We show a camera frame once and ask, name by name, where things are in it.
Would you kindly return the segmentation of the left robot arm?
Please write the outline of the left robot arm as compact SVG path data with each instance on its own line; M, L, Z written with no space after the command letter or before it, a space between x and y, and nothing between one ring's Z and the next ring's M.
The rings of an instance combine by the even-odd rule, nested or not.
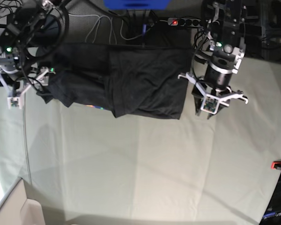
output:
M204 42L209 41L212 54L203 57L207 63L204 76L195 74L194 65L189 72L178 75L178 78L185 78L193 84L195 114L199 116L205 112L208 118L229 107L233 99L249 102L242 91L234 91L229 85L245 55L245 38L240 27L244 25L246 6L241 0L215 0L213 9L213 18L205 22L204 38L192 56L192 61L195 61L195 57L202 53Z

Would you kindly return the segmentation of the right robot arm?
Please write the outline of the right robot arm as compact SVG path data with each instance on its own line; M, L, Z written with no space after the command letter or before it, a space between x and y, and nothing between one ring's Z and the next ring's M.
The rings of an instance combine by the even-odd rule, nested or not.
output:
M67 0L29 0L16 10L12 20L7 23L0 35L0 87L16 88L17 82L21 79L30 87L34 87L27 76L27 71L33 64L53 54L66 38L69 31L67 3ZM64 28L59 29L59 35L52 44L44 41L34 42L35 35L42 27L48 27L47 17L54 9L64 18ZM42 56L32 56L28 48L39 45L48 46L49 51Z

